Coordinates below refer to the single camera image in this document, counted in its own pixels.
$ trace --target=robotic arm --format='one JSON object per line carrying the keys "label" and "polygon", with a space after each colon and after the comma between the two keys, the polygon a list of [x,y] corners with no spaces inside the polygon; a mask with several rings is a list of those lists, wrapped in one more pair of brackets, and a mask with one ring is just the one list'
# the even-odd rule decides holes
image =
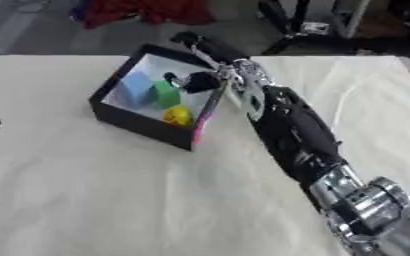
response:
{"label": "robotic arm", "polygon": [[379,177],[364,183],[339,154],[340,142],[317,113],[260,65],[231,47],[184,32],[173,38],[231,86],[277,164],[297,181],[353,256],[410,256],[410,196]]}

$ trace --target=white table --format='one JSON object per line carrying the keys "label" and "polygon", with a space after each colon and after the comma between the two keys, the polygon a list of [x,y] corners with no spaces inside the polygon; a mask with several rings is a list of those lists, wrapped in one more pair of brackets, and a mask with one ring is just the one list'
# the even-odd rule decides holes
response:
{"label": "white table", "polygon": [[[393,57],[255,58],[365,179],[410,193],[410,73]],[[0,56],[0,256],[345,255],[223,99],[195,153],[99,123],[126,57]]]}

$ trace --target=metal stand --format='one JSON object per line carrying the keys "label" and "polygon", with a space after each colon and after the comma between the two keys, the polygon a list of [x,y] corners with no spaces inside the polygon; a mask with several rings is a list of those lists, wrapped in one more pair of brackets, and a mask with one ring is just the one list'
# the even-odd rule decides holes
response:
{"label": "metal stand", "polygon": [[[346,36],[353,36],[369,0],[363,0],[346,27]],[[310,0],[298,0],[294,17],[289,20],[281,4],[276,0],[261,0],[259,10],[283,35],[266,49],[263,55],[277,55],[291,45],[325,47],[334,54],[357,55],[359,51],[375,54],[409,56],[410,35],[407,37],[345,38],[341,35],[314,35],[301,32]]]}

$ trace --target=floor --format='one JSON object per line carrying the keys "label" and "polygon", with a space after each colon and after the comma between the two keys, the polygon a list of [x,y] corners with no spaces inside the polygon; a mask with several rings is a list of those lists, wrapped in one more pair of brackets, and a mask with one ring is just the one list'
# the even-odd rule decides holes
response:
{"label": "floor", "polygon": [[256,0],[210,0],[218,21],[206,26],[120,21],[94,30],[68,18],[76,0],[52,0],[45,11],[26,14],[18,13],[12,1],[0,0],[0,54],[128,55],[145,43],[175,47],[172,35],[193,30],[257,55],[276,37],[266,21],[256,18]]}

